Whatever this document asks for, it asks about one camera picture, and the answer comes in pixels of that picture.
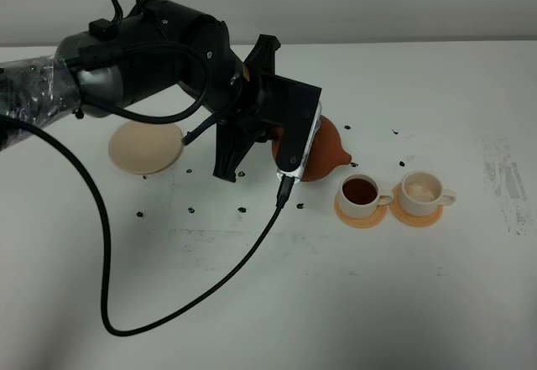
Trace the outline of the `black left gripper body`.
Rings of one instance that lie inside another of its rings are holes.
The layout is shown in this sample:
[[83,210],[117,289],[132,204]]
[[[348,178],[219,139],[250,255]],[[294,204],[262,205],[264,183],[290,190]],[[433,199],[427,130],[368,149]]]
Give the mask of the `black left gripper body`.
[[305,143],[320,98],[320,87],[278,76],[274,59],[219,60],[217,142],[264,142],[281,128]]

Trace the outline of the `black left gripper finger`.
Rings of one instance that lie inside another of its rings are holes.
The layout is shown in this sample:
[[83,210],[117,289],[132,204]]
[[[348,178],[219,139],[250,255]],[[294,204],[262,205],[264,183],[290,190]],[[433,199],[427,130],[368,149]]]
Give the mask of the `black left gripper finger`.
[[264,122],[232,122],[221,119],[216,125],[216,157],[213,175],[235,183],[236,170],[253,144],[265,142],[269,126]]
[[260,34],[242,62],[242,78],[253,81],[260,76],[275,76],[275,53],[279,48],[280,42],[275,36]]

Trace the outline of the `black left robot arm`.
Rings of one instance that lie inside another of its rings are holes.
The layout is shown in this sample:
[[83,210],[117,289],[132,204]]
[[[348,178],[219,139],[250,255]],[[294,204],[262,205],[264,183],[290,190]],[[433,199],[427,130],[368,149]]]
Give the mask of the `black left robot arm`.
[[245,59],[227,25],[168,0],[141,0],[119,23],[99,19],[51,56],[1,66],[1,113],[38,128],[77,112],[148,124],[209,112],[190,144],[216,130],[213,174],[232,182],[255,143],[279,141],[282,175],[305,178],[321,124],[321,89],[275,72],[280,43],[262,34]]

